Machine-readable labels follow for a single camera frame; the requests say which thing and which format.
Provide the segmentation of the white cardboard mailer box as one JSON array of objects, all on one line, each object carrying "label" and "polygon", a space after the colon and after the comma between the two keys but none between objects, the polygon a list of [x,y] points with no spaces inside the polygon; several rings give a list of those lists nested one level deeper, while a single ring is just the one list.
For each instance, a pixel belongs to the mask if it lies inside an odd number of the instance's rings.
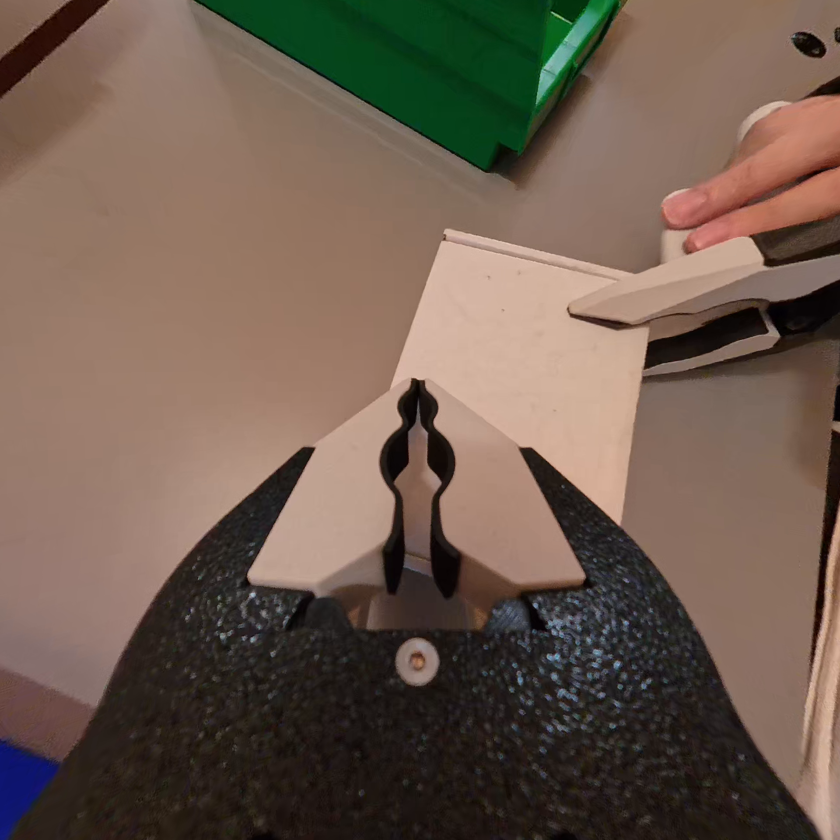
[{"label": "white cardboard mailer box", "polygon": [[629,276],[447,229],[392,385],[441,385],[621,523],[648,330],[568,306]]}]

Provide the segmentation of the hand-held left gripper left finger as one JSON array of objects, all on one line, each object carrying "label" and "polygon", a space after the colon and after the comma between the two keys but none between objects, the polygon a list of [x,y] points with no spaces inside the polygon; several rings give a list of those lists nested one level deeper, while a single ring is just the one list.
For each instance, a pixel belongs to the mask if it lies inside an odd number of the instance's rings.
[{"label": "hand-held left gripper left finger", "polygon": [[347,611],[394,595],[405,561],[403,498],[417,380],[404,380],[314,446],[248,582],[332,597]]}]

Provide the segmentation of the green plastic bin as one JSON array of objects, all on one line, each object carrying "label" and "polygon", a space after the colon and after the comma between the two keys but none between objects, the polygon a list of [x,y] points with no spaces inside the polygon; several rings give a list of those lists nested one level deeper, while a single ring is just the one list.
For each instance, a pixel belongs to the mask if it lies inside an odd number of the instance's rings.
[{"label": "green plastic bin", "polygon": [[488,172],[527,149],[622,2],[199,4]]}]

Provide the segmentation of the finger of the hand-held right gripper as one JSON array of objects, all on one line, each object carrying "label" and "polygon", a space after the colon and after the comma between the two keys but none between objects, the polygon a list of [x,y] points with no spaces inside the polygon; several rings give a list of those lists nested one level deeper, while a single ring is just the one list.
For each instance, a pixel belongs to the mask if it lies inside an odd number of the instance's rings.
[{"label": "finger of the hand-held right gripper", "polygon": [[672,375],[771,350],[781,333],[765,308],[748,308],[647,346],[644,375]]},{"label": "finger of the hand-held right gripper", "polygon": [[837,241],[776,258],[753,238],[734,238],[577,298],[568,311],[579,319],[641,325],[735,302],[803,298],[836,281]]}]

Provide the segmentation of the blue plastic bin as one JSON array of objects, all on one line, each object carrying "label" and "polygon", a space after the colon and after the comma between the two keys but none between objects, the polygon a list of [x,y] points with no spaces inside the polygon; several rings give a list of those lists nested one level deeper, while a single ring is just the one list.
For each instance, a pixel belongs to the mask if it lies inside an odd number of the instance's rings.
[{"label": "blue plastic bin", "polygon": [[1,741],[1,838],[8,839],[19,820],[52,781],[60,762],[45,759]]}]

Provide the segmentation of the person's pale clothing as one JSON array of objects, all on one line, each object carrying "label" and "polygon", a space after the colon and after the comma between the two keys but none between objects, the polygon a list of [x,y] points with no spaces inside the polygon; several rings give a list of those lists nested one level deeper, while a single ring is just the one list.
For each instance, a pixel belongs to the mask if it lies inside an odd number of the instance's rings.
[{"label": "person's pale clothing", "polygon": [[839,520],[829,545],[808,686],[797,800],[823,839],[839,838]]}]

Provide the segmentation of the person's right hand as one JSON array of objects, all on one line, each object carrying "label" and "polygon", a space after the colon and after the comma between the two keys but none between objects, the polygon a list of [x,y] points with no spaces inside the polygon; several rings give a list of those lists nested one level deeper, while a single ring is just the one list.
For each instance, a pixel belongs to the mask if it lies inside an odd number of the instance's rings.
[{"label": "person's right hand", "polygon": [[838,211],[837,94],[804,98],[763,116],[725,169],[661,204],[667,229],[689,231],[687,254]]}]

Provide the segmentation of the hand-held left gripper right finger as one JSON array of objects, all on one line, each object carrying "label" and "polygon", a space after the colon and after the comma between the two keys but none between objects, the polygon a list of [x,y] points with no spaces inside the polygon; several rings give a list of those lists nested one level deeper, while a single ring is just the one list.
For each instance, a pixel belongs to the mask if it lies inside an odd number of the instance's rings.
[{"label": "hand-held left gripper right finger", "polygon": [[585,573],[520,447],[430,380],[417,382],[427,465],[430,569],[441,595],[485,614],[522,595],[580,587]]}]

